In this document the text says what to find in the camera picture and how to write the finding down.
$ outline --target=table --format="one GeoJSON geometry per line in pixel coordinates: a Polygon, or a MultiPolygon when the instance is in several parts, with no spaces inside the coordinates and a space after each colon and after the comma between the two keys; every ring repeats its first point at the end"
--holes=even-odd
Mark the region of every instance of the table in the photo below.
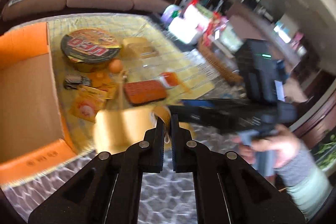
{"type": "MultiPolygon", "coordinates": [[[[23,25],[57,18],[80,16],[83,16],[83,14],[44,18],[24,23],[23,25]]],[[[163,31],[163,33],[169,37],[168,32],[163,31]]],[[[210,77],[215,88],[202,96],[202,98],[239,97],[236,87],[230,87],[228,83],[216,74],[212,74],[210,77]]],[[[193,127],[197,135],[196,140],[207,145],[211,150],[225,153],[234,149],[235,144],[231,141],[230,136],[217,134],[215,128],[205,128],[198,125],[193,125],[193,127]]],[[[34,208],[61,187],[95,155],[95,151],[90,151],[51,173],[16,187],[8,187],[3,191],[13,207],[27,221],[34,208]]],[[[164,166],[160,174],[143,175],[138,223],[197,223],[192,174],[176,174],[173,172],[171,150],[164,152],[164,166]]]]}

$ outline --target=cardboard box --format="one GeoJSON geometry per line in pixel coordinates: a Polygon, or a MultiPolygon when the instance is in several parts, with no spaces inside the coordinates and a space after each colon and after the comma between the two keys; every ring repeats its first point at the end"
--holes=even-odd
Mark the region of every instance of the cardboard box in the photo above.
{"type": "Polygon", "coordinates": [[[0,185],[76,155],[58,105],[47,24],[0,37],[0,185]]]}
{"type": "Polygon", "coordinates": [[[129,44],[127,48],[130,52],[130,56],[137,59],[146,59],[159,55],[159,53],[155,50],[149,41],[144,43],[132,43],[129,44]]]}

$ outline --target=person's arm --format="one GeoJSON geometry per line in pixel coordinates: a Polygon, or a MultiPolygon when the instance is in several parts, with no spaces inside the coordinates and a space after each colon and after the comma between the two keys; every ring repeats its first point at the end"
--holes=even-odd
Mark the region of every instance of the person's arm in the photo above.
{"type": "Polygon", "coordinates": [[[255,140],[251,147],[239,144],[239,154],[250,164],[256,151],[275,150],[274,168],[287,186],[287,192],[305,215],[311,219],[329,196],[332,186],[316,166],[306,146],[284,125],[277,125],[277,136],[255,140]]]}
{"type": "Polygon", "coordinates": [[[306,146],[302,143],[298,154],[286,165],[276,169],[287,186],[287,193],[310,220],[322,207],[332,186],[320,170],[306,146]]]}

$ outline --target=person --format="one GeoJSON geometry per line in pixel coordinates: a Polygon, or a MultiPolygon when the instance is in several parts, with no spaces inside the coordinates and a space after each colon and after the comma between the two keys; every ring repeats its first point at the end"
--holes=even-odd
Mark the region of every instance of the person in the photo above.
{"type": "Polygon", "coordinates": [[[311,224],[329,223],[326,217],[335,214],[336,191],[305,144],[284,125],[278,124],[275,129],[277,135],[254,140],[251,146],[244,146],[239,137],[235,138],[234,142],[239,143],[239,155],[253,164],[255,152],[275,150],[275,171],[306,220],[311,224]]]}

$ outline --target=orange pencil case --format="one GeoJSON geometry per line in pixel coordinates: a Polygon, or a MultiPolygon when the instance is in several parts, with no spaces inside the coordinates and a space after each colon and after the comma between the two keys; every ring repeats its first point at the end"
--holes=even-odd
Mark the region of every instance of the orange pencil case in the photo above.
{"type": "Polygon", "coordinates": [[[166,89],[155,80],[125,83],[124,90],[128,101],[134,106],[167,98],[166,89]]]}

